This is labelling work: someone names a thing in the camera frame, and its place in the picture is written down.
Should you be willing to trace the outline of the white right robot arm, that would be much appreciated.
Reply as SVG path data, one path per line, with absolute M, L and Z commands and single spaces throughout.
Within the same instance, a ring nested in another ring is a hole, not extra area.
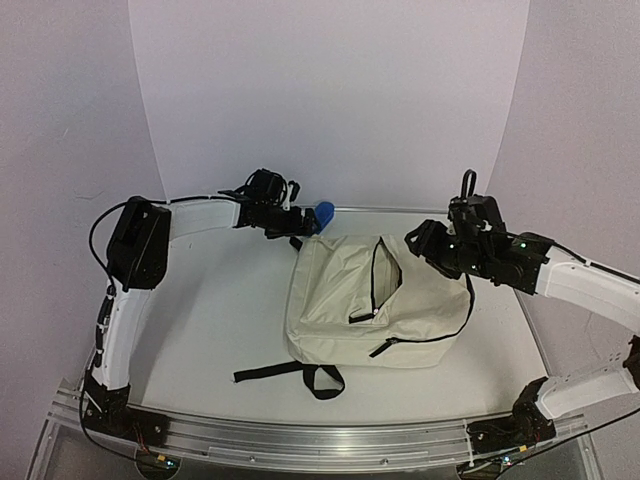
M 537 388 L 535 408 L 545 419 L 638 393 L 638 278 L 533 233 L 476 226 L 453 230 L 426 220 L 406 235 L 405 242 L 412 254 L 448 278 L 475 276 L 530 296 L 566 302 L 633 334 L 626 358 L 544 380 Z

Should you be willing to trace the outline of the blue pencil case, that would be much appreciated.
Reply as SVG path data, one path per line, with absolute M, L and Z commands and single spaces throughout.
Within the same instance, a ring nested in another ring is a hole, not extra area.
M 322 201 L 314 207 L 314 215 L 316 217 L 315 233 L 323 232 L 334 218 L 335 206 L 329 201 Z

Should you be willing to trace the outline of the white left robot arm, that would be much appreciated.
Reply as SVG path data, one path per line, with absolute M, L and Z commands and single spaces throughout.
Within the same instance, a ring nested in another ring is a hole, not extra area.
M 120 217 L 98 264 L 107 288 L 95 327 L 95 351 L 84 387 L 97 420 L 114 435 L 127 434 L 134 413 L 126 402 L 130 360 L 150 292 L 163 281 L 171 243 L 186 235 L 218 229 L 259 228 L 268 239 L 309 237 L 326 223 L 312 207 L 269 205 L 221 195 L 171 201 L 134 196 L 101 217 Z

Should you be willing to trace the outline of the cream white backpack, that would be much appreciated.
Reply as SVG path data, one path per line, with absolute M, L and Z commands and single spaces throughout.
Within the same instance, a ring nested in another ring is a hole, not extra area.
M 343 367 L 437 366 L 475 307 L 468 275 L 448 279 L 394 235 L 292 237 L 297 258 L 283 334 L 290 361 L 236 371 L 236 383 L 299 372 L 320 401 L 341 395 Z

